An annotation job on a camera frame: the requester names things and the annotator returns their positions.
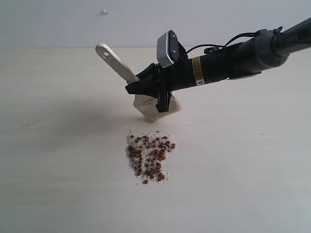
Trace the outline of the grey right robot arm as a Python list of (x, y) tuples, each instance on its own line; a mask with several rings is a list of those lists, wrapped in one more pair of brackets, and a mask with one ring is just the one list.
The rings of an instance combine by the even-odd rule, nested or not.
[(250, 39), (236, 44), (228, 41), (224, 46), (205, 44), (204, 55), (189, 58), (174, 31), (169, 30), (157, 40), (157, 64), (139, 73), (138, 81), (128, 84), (126, 90), (155, 98), (157, 111), (167, 112), (173, 91), (252, 77), (283, 65), (290, 54), (311, 46), (311, 20), (285, 31), (282, 27), (263, 29), (233, 39), (240, 37)]

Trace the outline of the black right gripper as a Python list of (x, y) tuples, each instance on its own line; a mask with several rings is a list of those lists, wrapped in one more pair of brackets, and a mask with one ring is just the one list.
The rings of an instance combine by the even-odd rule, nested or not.
[(190, 62), (187, 58), (180, 58), (166, 68), (151, 63), (136, 75), (133, 82), (128, 82), (125, 89), (128, 94), (156, 98), (157, 111), (168, 112), (173, 91), (194, 87), (194, 74)]

